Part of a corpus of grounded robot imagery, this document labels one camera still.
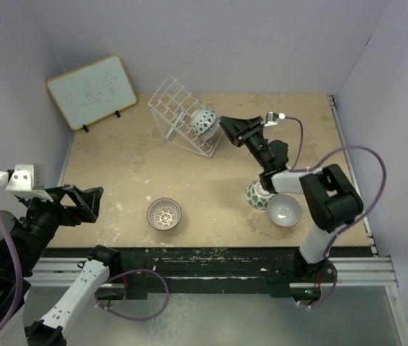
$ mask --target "dish rack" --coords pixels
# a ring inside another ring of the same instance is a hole
[[[148,106],[162,136],[175,146],[205,157],[212,157],[224,132],[221,128],[201,141],[190,124],[191,114],[205,108],[177,79],[168,76],[149,100]]]

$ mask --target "white wall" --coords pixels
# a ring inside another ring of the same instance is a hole
[[[377,150],[388,168],[388,185],[371,228],[380,255],[393,258],[408,318],[408,1],[393,0],[338,97],[348,143]],[[380,179],[375,160],[351,153],[365,199]]]
[[[137,92],[338,92],[389,0],[36,0],[64,67],[119,53]]]
[[[61,73],[30,1],[0,0],[0,170],[42,163],[47,183],[57,182],[72,131],[48,96],[45,80]],[[0,207],[22,211],[5,192]]]

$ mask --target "whiteboard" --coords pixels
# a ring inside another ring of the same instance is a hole
[[[52,78],[47,88],[73,130],[137,102],[117,55]]]

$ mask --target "cable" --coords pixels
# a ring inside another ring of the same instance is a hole
[[[298,163],[298,160],[300,159],[300,153],[302,152],[302,147],[303,147],[303,124],[300,121],[300,119],[296,117],[285,117],[285,119],[289,120],[294,120],[300,125],[300,144],[298,145],[298,151],[297,151],[297,157],[296,160],[294,161],[291,169],[295,169]]]
[[[19,256],[17,253],[17,248],[15,247],[14,241],[10,236],[10,233],[7,231],[5,226],[4,220],[1,216],[0,211],[0,229],[2,236],[5,239],[7,247],[9,248],[10,257],[12,258],[12,262],[14,264],[14,271],[15,271],[15,293],[12,300],[12,304],[9,307],[9,310],[5,314],[4,318],[0,323],[0,331],[5,327],[7,322],[14,316],[15,311],[19,305],[19,302],[22,300],[22,289],[23,289],[23,274],[22,274],[22,266],[19,261]]]
[[[158,274],[157,272],[154,272],[153,270],[150,269],[137,269],[137,270],[129,270],[128,272],[123,272],[119,275],[113,276],[112,278],[109,278],[106,283],[110,283],[122,276],[126,276],[126,275],[130,275],[130,274],[135,274],[136,272],[149,272],[150,274],[154,274],[155,276],[157,276],[160,281],[162,282],[162,284],[164,285],[164,288],[166,289],[166,300],[164,301],[164,304],[162,304],[161,308],[155,313],[152,314],[150,316],[147,317],[131,317],[131,316],[126,316],[124,314],[121,314],[120,312],[114,311],[111,308],[103,305],[100,303],[98,297],[97,297],[97,293],[95,293],[95,301],[97,302],[97,305],[105,310],[110,312],[113,315],[116,315],[117,317],[120,317],[121,319],[128,319],[129,321],[149,321],[150,319],[154,319],[155,317],[159,316],[160,314],[162,314],[162,312],[165,310],[165,308],[167,307],[167,304],[169,303],[169,288],[167,287],[167,283],[166,280],[160,276],[160,274]]]
[[[334,282],[332,284],[331,289],[329,290],[329,292],[326,294],[325,297],[321,297],[321,299],[319,301],[317,301],[314,304],[311,305],[306,305],[305,307],[307,307],[308,309],[310,309],[311,307],[314,306],[319,306],[322,305],[325,301],[327,301],[331,295],[334,293],[335,287],[337,286],[337,268],[335,267],[334,263],[332,263],[329,260],[329,251],[332,248],[332,245],[334,244],[334,242],[337,240],[337,237],[342,234],[343,232],[345,232],[348,229],[351,229],[355,224],[357,224],[358,222],[360,222],[361,220],[363,220],[367,215],[369,215],[369,213],[375,208],[377,202],[380,200],[383,190],[385,189],[385,185],[386,185],[386,166],[385,163],[383,162],[382,157],[377,154],[377,152],[375,152],[373,149],[368,148],[366,146],[341,146],[340,148],[336,148],[333,151],[331,151],[330,153],[328,153],[325,157],[323,157],[321,160],[319,160],[318,164],[308,170],[302,170],[302,169],[297,169],[295,170],[295,172],[308,172],[308,171],[313,171],[315,169],[318,169],[329,157],[331,157],[332,155],[335,155],[336,153],[340,152],[340,151],[344,151],[344,150],[350,150],[350,149],[361,149],[361,150],[365,150],[370,152],[371,154],[373,154],[375,156],[375,158],[378,160],[378,163],[381,166],[382,169],[382,180],[381,180],[381,184],[380,187],[377,191],[376,196],[374,197],[372,203],[369,205],[369,208],[366,208],[366,210],[364,211],[364,213],[362,213],[361,215],[359,215],[352,223],[350,223],[349,225],[344,226],[343,228],[341,228],[339,231],[337,231],[337,233],[331,238],[330,242],[328,243],[328,245],[326,246],[326,249],[324,250],[324,257],[326,258],[326,263],[327,265],[332,268],[332,272],[334,273]]]

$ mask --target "wooden tabletop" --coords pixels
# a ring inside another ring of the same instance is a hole
[[[219,115],[250,118],[267,111],[298,117],[305,139],[298,168],[313,166],[341,145],[325,94],[197,94]],[[293,227],[276,226],[244,197],[246,186],[262,171],[246,147],[236,148],[224,137],[208,159],[173,146],[156,127],[147,102],[138,103],[121,118],[105,118],[90,131],[76,132],[63,183],[81,189],[102,186],[101,211],[95,224],[61,227],[50,247],[296,247],[313,223],[302,195],[302,218]],[[299,143],[298,125],[284,120],[265,128],[269,140],[289,144],[290,163]],[[334,155],[349,174],[345,156]],[[146,211],[157,198],[172,198],[182,208],[182,220],[170,231],[157,231]],[[368,246],[363,223],[345,232],[337,246]]]

